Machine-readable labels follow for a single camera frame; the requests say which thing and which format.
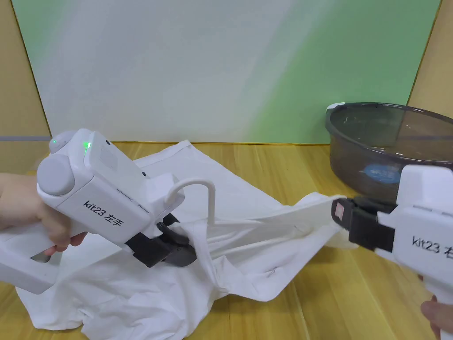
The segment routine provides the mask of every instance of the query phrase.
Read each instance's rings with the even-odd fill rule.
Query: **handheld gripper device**
[[[183,187],[206,180],[178,181],[171,173],[151,178],[101,133],[64,132],[49,143],[39,165],[37,191],[44,203],[72,220],[71,236],[97,233],[130,252],[146,267],[160,261],[184,267],[196,260],[189,239],[168,227],[184,201]],[[61,253],[44,226],[10,227],[0,232],[0,280],[35,294],[56,281]]]

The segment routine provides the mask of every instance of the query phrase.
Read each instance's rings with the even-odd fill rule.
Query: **gripper handle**
[[[87,228],[72,221],[70,236],[86,232]],[[41,294],[56,282],[61,253],[46,261],[32,257],[53,247],[41,223],[10,227],[0,231],[0,281],[8,282],[34,294]]]
[[[437,297],[437,301],[447,305],[453,305],[453,289],[449,290],[445,286],[429,278],[424,279],[425,287]],[[441,340],[453,340],[453,334],[440,331]]]

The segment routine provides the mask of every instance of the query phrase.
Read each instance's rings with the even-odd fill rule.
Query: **wooden surface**
[[[0,172],[24,174],[47,152],[48,141],[1,141],[48,137],[44,112],[10,0],[0,0]]]
[[[453,1],[443,0],[409,105],[453,118]]]
[[[117,144],[136,159],[165,144]],[[295,204],[303,196],[354,193],[329,167],[327,146],[196,145],[233,173]],[[375,254],[324,248],[273,301],[217,301],[190,340],[434,339],[419,306],[430,295],[414,273]],[[35,330],[13,287],[0,283],[0,334],[8,340],[82,340],[80,329]]]
[[[49,136],[10,0],[0,0],[0,136]]]

